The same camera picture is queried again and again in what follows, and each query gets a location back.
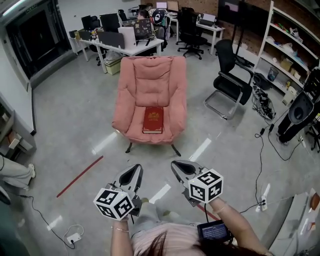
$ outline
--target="gray floor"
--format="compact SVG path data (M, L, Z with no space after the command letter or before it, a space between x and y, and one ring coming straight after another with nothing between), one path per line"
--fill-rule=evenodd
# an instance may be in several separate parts
M172 38L163 55L182 55ZM34 109L37 134L34 136L37 151L32 156L37 176L32 181L28 195L34 196L34 206L41 210L53 229L63 236L68 227L81 224L85 233L76 243L70 255L108 255L111 243L112 222L104 218L95 208L93 199L100 188L111 182L117 172L129 165L139 163L144 169L140 197L153 197L163 186L171 189L156 202L160 210L171 210L191 221L205 222L205 214L191 205L181 195L170 162L175 159L188 160L207 139L209 146L196 160L200 165L214 168L224 176L222 198L239 211L255 204L255 181L260 171L259 153L261 138L255 138L265 121L252 110L252 103L237 110L234 119L226 121L204 106L204 100L213 91L213 81L220 70L219 61L209 54L207 47L203 60L188 56L187 61L187 126L176 140L181 152L179 158L170 146L134 145L126 154L128 140L116 136L104 147L97 146L115 130L111 127L117 96L119 74L104 74L97 66L96 54L88 52L89 62L83 55L59 69L34 90ZM244 70L234 69L234 74L249 79ZM268 91L277 112L277 118L286 110L281 103L282 95L274 89ZM223 107L223 100L212 104ZM285 147L276 141L276 129L270 136L280 154L289 156L298 143L293 139ZM256 213L255 207L244 213L253 229L262 238L272 225L272 219L283 202L280 199L293 196L310 188L320 191L320 155L299 145L290 161L282 161L270 145L267 133L263 136L262 174L258 180L258 195L261 186L271 183L268 210ZM74 183L61 197L57 194L77 175L100 156L103 159ZM23 202L26 225L43 255L62 255L64 246L32 210L31 202Z

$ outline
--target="pink shirt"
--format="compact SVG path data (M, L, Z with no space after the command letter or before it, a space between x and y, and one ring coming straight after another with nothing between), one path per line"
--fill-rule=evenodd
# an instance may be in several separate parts
M193 245L199 244L198 230L194 226L166 223L150 229L142 234L137 233L132 238L134 256L149 248L153 240L167 231L165 237L164 254L166 256L203 256L204 253Z

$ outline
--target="red line on floor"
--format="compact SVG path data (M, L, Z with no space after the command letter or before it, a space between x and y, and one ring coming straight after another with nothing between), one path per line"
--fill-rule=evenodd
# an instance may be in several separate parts
M82 175L84 175L87 171L89 171L89 169L90 169L92 166L94 166L96 163L98 163L102 158L104 158L103 155L100 156L97 160L95 160L92 164L90 164L86 169L84 169L84 171L81 172L73 181L71 181L71 182L69 183L69 185L66 186L66 187L56 196L56 198L60 197L68 188L71 187L71 185L72 185L73 183L75 183Z
M217 217L215 217L211 212L209 212L208 210L206 211L205 208L203 208L200 204L196 205L201 211L203 211L204 213L206 212L206 214L208 214L208 216L210 216L212 219L214 219L215 221L218 221L219 219Z

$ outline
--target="white wall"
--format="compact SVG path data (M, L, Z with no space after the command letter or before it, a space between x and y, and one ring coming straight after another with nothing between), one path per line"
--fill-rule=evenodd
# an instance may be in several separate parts
M69 31L83 29L81 18L117 12L123 9L127 15L128 9L140 5L140 0L58 0L62 21L67 35Z
M11 110L15 110L19 121L31 133L34 129L31 89L27 92L17 77L2 40L0 40L0 96Z

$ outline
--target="gray pants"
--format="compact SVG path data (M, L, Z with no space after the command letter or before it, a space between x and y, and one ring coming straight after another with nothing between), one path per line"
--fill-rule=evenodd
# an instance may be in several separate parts
M27 189L32 175L29 169L17 162L3 157L3 168L0 170L0 179L12 186ZM0 168L2 167L2 157L0 156Z
M131 237L141 235L143 232L166 223L175 223L196 227L198 222L191 222L182 218L178 213L171 211L169 215L158 216L157 207L153 203L145 202L142 204L138 219L134 222Z

